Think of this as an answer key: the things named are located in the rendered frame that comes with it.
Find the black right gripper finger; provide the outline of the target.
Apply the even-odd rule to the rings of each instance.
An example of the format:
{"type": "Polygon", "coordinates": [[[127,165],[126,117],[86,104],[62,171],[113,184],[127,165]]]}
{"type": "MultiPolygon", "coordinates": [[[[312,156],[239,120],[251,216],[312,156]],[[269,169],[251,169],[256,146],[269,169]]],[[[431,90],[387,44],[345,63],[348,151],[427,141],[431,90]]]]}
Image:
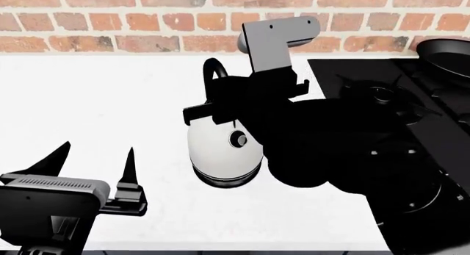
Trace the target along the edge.
{"type": "Polygon", "coordinates": [[[211,118],[217,125],[237,120],[234,104],[223,100],[207,101],[204,104],[184,108],[183,117],[187,126],[201,118],[211,118]]]}
{"type": "Polygon", "coordinates": [[[298,96],[304,96],[309,92],[310,81],[304,80],[301,84],[289,83],[287,85],[287,101],[292,103],[291,98],[296,98],[298,96]]]}

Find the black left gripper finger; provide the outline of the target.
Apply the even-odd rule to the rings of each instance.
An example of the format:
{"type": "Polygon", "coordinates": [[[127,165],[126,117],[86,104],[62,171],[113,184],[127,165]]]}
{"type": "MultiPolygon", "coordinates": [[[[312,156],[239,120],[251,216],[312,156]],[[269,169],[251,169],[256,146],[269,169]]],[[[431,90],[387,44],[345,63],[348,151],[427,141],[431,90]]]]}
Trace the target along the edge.
{"type": "Polygon", "coordinates": [[[33,166],[25,169],[15,171],[14,174],[20,175],[42,175],[42,176],[58,176],[62,170],[65,160],[68,157],[71,144],[70,142],[65,142],[55,151],[50,153],[47,157],[40,160],[33,166]]]}
{"type": "Polygon", "coordinates": [[[130,148],[128,152],[123,175],[117,183],[117,188],[119,190],[136,190],[138,188],[133,148],[130,148]]]}

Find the white kettle with black handle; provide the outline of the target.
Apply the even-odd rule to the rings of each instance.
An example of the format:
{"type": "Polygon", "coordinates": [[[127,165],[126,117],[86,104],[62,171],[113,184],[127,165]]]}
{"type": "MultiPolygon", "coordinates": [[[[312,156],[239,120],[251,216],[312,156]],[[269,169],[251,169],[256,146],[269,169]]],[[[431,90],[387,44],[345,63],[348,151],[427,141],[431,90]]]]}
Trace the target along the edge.
{"type": "MultiPolygon", "coordinates": [[[[205,102],[212,102],[212,80],[225,76],[227,71],[219,60],[204,62],[205,102]]],[[[195,175],[212,187],[243,186],[261,168],[263,148],[238,120],[219,125],[211,118],[194,120],[187,131],[187,145],[195,175]]]]}

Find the black stove burner grate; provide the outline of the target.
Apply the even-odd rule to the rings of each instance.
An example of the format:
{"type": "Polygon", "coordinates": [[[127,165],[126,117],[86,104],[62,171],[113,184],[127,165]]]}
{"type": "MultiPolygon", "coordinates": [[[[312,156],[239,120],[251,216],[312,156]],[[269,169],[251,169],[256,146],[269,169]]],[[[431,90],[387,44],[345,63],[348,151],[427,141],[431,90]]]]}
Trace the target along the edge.
{"type": "Polygon", "coordinates": [[[442,116],[441,113],[426,108],[424,102],[418,96],[398,85],[402,74],[392,83],[353,80],[339,74],[336,74],[336,76],[342,80],[342,86],[339,91],[341,98],[359,98],[388,107],[406,125],[415,124],[427,115],[442,116]]]}

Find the black stove cooktop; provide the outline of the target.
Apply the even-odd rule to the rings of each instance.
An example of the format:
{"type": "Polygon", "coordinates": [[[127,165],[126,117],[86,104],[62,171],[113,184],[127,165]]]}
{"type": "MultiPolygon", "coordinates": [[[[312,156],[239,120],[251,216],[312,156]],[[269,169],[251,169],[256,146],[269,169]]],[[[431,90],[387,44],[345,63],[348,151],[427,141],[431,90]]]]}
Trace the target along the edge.
{"type": "Polygon", "coordinates": [[[470,134],[400,67],[399,60],[309,60],[324,98],[314,102],[316,150],[328,181],[366,197],[393,255],[470,254],[470,134]],[[342,80],[392,83],[428,109],[404,124],[388,107],[341,98],[342,80]]]}

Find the black frying pan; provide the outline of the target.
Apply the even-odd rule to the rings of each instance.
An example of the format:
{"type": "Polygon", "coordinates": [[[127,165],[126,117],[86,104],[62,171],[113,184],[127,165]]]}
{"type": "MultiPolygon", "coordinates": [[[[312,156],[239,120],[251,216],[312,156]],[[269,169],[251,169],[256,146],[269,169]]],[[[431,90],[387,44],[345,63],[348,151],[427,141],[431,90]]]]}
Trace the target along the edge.
{"type": "Polygon", "coordinates": [[[470,80],[470,40],[435,38],[416,46],[421,60],[440,71],[470,80]]]}

